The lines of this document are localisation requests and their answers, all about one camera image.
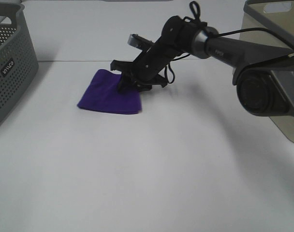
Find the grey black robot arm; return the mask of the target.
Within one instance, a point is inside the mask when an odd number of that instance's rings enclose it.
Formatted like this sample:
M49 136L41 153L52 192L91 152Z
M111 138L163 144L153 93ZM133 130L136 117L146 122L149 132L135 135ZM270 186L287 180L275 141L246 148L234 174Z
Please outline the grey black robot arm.
M213 57L234 69L232 84L243 108L255 116L294 116L294 51L225 38L198 18L185 21L173 16L152 43L136 34L129 40L141 50L133 61L112 61L121 72L120 91L132 86L148 91L171 83L171 62L183 53Z

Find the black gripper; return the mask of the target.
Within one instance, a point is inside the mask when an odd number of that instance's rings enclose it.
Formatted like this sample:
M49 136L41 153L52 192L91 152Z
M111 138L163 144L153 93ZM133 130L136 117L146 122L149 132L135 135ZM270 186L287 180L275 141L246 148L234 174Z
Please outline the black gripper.
M178 55L179 49L157 40L150 49L142 51L133 61L113 60L110 70L121 72L117 84L118 92L127 92L133 90L133 87L138 92L145 92L152 90L154 85L167 86L168 80L160 76L159 72Z

